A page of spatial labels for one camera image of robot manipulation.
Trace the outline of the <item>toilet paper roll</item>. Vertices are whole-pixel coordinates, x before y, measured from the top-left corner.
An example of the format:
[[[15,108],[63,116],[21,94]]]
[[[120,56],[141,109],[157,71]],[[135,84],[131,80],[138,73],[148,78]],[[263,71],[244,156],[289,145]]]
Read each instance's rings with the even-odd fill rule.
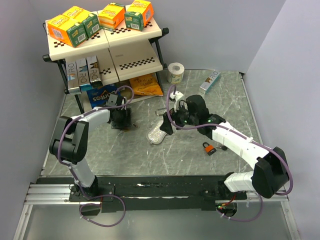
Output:
[[[168,69],[167,81],[170,84],[181,83],[184,76],[184,72],[185,72],[184,66],[181,63],[174,62],[174,63],[170,63],[167,69]]]

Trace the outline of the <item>orange sponge box open window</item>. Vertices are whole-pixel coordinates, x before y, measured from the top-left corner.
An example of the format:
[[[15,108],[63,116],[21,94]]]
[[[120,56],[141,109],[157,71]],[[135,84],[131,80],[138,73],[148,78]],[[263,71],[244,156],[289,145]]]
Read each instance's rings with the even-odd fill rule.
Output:
[[[125,18],[126,7],[111,2],[98,13],[98,20],[102,27],[113,31]]]

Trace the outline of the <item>blue Doritos chip bag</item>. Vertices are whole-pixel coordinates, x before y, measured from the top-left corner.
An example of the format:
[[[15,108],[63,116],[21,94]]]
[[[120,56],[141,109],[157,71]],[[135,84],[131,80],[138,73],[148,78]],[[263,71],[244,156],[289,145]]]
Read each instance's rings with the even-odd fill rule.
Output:
[[[117,91],[117,86],[115,84],[104,85],[101,87],[96,87],[90,89],[86,92],[88,97],[88,110],[91,110],[94,107],[100,107],[106,104],[109,101],[110,95],[118,95],[117,105],[123,103],[120,92]]]

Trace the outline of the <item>blue RO box middle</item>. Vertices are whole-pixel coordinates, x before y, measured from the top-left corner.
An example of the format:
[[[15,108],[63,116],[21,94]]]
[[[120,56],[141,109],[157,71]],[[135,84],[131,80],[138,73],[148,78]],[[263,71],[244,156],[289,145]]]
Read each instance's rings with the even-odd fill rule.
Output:
[[[91,90],[93,87],[90,82],[88,65],[85,58],[76,60],[78,84],[81,92]]]

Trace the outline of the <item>silver glitter sponge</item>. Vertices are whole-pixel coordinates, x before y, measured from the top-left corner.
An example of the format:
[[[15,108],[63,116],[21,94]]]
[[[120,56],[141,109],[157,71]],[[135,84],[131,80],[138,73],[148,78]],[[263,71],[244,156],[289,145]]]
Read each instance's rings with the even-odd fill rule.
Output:
[[[146,138],[149,143],[153,145],[159,145],[162,143],[167,133],[160,130],[161,125],[163,124],[163,120],[157,121],[157,123],[148,131],[146,134]]]

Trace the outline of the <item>orange sponge box front left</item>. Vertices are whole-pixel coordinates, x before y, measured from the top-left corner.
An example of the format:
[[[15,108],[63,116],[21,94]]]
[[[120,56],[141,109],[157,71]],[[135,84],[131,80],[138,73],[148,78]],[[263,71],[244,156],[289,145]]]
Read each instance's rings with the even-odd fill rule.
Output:
[[[84,25],[64,15],[58,15],[47,22],[48,34],[73,48],[88,39]]]

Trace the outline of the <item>teal RO box on table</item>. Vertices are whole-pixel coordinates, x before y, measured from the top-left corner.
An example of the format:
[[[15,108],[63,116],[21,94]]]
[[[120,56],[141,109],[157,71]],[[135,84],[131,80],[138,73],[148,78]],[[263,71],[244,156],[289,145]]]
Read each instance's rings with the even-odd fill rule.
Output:
[[[200,85],[199,92],[201,94],[206,94],[208,90],[215,84],[217,80],[221,78],[221,73],[219,71],[212,71],[211,74],[205,79],[205,81]]]

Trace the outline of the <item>dark RO box right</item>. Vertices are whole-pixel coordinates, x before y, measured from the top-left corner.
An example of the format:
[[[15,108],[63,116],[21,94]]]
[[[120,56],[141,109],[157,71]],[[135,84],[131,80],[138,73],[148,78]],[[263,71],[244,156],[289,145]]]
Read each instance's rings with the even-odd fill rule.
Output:
[[[99,88],[103,86],[101,73],[99,69],[99,61],[96,55],[88,56],[86,58],[89,81],[93,88]]]

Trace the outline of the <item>white two-tier shelf rack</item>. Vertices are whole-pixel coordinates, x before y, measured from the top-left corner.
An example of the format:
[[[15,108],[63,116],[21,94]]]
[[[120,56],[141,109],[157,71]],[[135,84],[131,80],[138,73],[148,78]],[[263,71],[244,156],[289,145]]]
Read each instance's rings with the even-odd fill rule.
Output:
[[[104,85],[122,83],[131,78],[155,74],[160,83],[160,71],[167,68],[159,40],[169,33],[155,19],[147,22],[143,31],[120,23],[113,31],[101,29],[77,48],[48,36],[49,53],[42,58],[58,65],[63,82],[67,82],[66,62],[96,55]]]

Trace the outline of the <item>silver RO box left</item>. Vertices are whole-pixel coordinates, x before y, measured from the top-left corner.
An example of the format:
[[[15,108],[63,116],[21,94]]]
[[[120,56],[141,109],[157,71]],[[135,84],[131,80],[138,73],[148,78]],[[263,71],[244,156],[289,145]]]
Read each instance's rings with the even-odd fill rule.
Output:
[[[81,93],[78,71],[75,61],[66,62],[67,89],[70,94],[78,95]]]

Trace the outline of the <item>large brass padlock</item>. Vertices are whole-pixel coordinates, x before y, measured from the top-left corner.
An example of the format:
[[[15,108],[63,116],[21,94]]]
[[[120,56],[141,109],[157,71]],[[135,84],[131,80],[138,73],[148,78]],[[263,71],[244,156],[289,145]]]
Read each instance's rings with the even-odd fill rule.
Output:
[[[155,114],[157,116],[163,116],[167,112],[167,109],[165,107],[163,108],[158,108],[155,110]]]

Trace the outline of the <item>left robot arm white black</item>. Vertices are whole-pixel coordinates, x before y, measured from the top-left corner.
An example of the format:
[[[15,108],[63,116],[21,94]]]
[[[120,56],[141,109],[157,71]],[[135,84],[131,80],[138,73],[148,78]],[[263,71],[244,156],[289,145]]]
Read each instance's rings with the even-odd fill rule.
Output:
[[[83,114],[59,117],[49,144],[49,152],[66,166],[77,191],[87,201],[99,195],[98,179],[86,160],[89,132],[102,124],[123,130],[131,126],[130,101],[118,94],[111,94],[104,105],[96,106]]]

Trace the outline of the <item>yellow green sponge box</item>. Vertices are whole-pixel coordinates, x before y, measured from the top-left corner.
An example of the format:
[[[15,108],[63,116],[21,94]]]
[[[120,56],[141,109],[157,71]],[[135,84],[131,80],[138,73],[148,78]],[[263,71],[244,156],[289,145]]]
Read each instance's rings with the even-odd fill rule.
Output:
[[[101,30],[98,16],[84,8],[72,6],[62,14],[78,23],[82,23],[88,38],[91,38]]]

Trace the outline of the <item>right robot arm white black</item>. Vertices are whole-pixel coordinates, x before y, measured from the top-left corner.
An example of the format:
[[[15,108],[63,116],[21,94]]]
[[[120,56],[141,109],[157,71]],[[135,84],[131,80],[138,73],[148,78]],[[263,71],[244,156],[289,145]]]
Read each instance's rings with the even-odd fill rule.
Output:
[[[218,187],[223,199],[230,199],[237,192],[248,191],[269,199],[273,195],[280,195],[279,190],[286,183],[289,183],[287,192],[292,191],[293,177],[281,148],[264,146],[235,129],[223,117],[210,113],[201,95],[185,98],[181,92],[171,92],[166,102],[174,102],[174,107],[166,107],[161,131],[172,135],[173,128],[196,129],[237,154],[252,168],[249,172],[227,174],[223,184]]]

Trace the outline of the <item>orange black padlock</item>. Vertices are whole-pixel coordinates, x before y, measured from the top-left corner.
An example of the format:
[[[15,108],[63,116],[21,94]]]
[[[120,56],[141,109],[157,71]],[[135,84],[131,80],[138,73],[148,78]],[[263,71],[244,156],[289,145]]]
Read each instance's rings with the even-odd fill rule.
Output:
[[[209,144],[208,142],[204,142],[204,143],[202,144],[202,146],[203,146],[205,152],[206,152],[209,156],[211,156],[212,154],[214,154],[214,153],[217,151],[217,149],[216,149],[213,145]]]

